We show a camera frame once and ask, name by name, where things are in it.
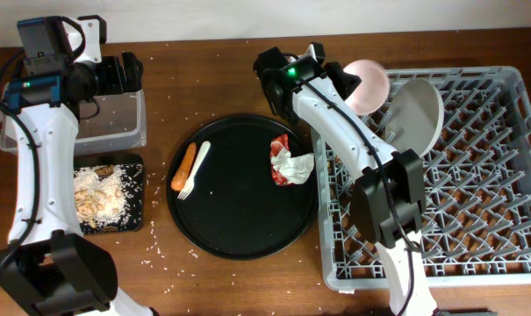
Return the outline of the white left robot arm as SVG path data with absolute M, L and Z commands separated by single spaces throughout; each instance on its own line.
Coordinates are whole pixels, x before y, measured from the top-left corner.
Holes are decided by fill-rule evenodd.
M 18 185 L 0 287 L 30 315 L 151 315 L 118 287 L 111 255 L 83 237 L 75 209 L 74 151 L 80 105 L 141 88 L 134 54 L 102 56 L 97 15 L 18 22 L 22 48 L 0 75 L 0 111 L 11 121 Z

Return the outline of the pink bowl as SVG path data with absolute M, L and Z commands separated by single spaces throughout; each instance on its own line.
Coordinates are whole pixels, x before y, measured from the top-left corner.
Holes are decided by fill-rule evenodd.
M 369 115 L 385 103 L 391 84 L 382 65 L 371 60 L 358 60 L 349 63 L 343 71 L 361 79 L 356 89 L 345 100 L 346 105 L 356 115 Z

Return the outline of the white plastic fork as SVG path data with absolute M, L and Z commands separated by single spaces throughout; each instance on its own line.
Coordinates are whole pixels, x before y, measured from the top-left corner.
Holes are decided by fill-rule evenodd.
M 186 180 L 186 184 L 183 187 L 183 189 L 180 191 L 180 193 L 178 194 L 178 197 L 177 197 L 178 199 L 185 200 L 193 191 L 195 187 L 195 177 L 201 165 L 203 164 L 205 157 L 207 156 L 210 150 L 210 147 L 211 147 L 211 142 L 208 140 L 204 141 L 201 144 L 199 151 L 197 153 L 197 157 L 193 163 L 190 175 Z

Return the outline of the white round plate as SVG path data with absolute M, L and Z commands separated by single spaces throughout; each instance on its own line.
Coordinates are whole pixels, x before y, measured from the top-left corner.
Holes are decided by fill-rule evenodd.
M 444 103 L 432 83 L 413 79 L 405 83 L 391 100 L 390 118 L 384 127 L 384 140 L 399 152 L 412 149 L 426 155 L 439 139 Z

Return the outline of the orange carrot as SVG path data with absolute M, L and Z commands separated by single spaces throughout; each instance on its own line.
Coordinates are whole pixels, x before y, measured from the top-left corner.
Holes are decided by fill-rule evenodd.
M 190 174 L 191 166 L 195 160 L 195 155 L 197 153 L 197 144 L 195 142 L 191 142 L 187 150 L 185 152 L 185 155 L 183 157 L 183 160 L 180 163 L 179 168 L 177 169 L 176 173 L 174 174 L 174 177 L 171 180 L 170 188 L 174 191 L 181 191 L 186 182 L 187 178 Z

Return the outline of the red snack wrapper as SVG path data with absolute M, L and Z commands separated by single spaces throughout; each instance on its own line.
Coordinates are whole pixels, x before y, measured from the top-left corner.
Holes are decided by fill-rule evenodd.
M 286 186 L 290 183 L 285 175 L 290 158 L 291 151 L 287 134 L 282 134 L 270 142 L 271 174 L 277 186 Z

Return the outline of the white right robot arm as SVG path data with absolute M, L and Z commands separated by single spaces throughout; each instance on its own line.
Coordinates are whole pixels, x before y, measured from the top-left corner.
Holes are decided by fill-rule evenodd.
M 398 151 L 380 139 L 345 104 L 360 77 L 327 62 L 321 52 L 293 56 L 278 47 L 258 54 L 253 70 L 272 112 L 292 124 L 304 120 L 351 175 L 350 220 L 377 249 L 391 311 L 440 314 L 421 257 L 426 210 L 422 161 L 413 150 Z

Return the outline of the white tissue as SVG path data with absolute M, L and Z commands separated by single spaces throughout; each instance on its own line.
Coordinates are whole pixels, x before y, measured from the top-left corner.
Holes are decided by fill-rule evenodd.
M 270 158 L 273 180 L 278 186 L 304 184 L 314 169 L 314 155 L 303 154 L 293 157 L 291 152 L 281 149 Z

